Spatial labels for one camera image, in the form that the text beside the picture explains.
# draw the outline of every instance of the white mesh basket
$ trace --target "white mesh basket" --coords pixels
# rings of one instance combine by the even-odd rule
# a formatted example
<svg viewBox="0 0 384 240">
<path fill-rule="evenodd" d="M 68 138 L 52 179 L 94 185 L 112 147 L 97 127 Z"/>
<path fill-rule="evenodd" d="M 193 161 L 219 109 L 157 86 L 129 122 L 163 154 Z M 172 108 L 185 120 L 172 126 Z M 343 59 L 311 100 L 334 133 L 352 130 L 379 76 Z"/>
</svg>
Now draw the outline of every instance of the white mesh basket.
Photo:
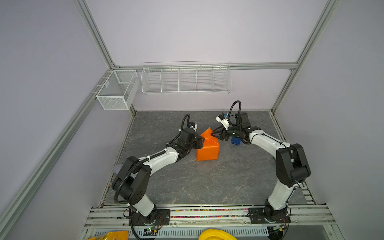
<svg viewBox="0 0 384 240">
<path fill-rule="evenodd" d="M 129 110 L 140 82 L 134 70 L 113 70 L 96 95 L 105 110 Z"/>
<path fill-rule="evenodd" d="M 175 64 L 143 63 L 141 75 L 143 93 L 229 93 L 231 91 L 229 62 Z"/>
</svg>

